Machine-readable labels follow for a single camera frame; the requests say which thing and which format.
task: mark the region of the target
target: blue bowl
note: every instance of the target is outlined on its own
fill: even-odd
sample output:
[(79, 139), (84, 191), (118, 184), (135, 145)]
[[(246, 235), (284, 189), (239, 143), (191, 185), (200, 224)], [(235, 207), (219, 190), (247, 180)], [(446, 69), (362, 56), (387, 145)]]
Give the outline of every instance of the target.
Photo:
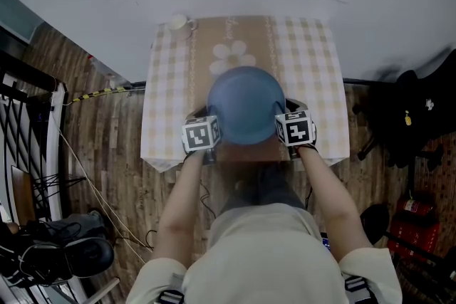
[(210, 115), (219, 120), (223, 139), (237, 145), (255, 145), (276, 130), (276, 114), (285, 110), (285, 96), (277, 80), (249, 66), (220, 75), (207, 98)]

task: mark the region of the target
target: flower pattern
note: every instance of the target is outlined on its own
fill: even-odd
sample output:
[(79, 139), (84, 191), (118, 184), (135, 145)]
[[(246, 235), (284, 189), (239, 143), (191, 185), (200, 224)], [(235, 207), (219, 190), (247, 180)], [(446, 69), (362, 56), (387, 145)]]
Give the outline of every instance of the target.
[(234, 41), (231, 48), (219, 43), (214, 46), (214, 56), (217, 57), (211, 63), (209, 69), (213, 75), (220, 75), (231, 68), (239, 66), (254, 66), (257, 63), (253, 55), (245, 54), (247, 45), (243, 41)]

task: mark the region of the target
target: checkered tablecloth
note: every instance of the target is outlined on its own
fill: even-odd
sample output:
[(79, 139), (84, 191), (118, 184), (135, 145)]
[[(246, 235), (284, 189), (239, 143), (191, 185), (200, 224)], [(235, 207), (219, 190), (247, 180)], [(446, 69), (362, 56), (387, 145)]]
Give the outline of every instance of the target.
[[(318, 130), (317, 149), (328, 164), (350, 155), (341, 69), (329, 28), (318, 20), (265, 17), (273, 74), (286, 98), (304, 102)], [(164, 172), (185, 158), (181, 130), (187, 102), (191, 39), (172, 39), (160, 25), (150, 57), (142, 115), (141, 157)]]

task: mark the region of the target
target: table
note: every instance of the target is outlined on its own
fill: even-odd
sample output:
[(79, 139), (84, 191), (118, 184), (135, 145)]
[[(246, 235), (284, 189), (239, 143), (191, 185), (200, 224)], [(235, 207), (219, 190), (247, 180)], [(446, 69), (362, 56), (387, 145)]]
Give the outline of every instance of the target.
[[(287, 98), (306, 103), (328, 164), (350, 155), (341, 69), (328, 26), (311, 19), (265, 16), (274, 72)], [(188, 103), (192, 39), (172, 39), (159, 25), (153, 42), (142, 115), (141, 157), (158, 172), (183, 161), (181, 128)]]

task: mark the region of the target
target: white mug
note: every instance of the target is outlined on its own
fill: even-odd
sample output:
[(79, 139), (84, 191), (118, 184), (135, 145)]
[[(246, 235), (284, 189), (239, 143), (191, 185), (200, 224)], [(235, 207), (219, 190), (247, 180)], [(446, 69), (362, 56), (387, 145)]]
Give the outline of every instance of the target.
[(195, 19), (188, 19), (183, 14), (175, 14), (168, 22), (168, 29), (172, 36), (178, 40), (185, 40), (192, 35), (198, 24)]

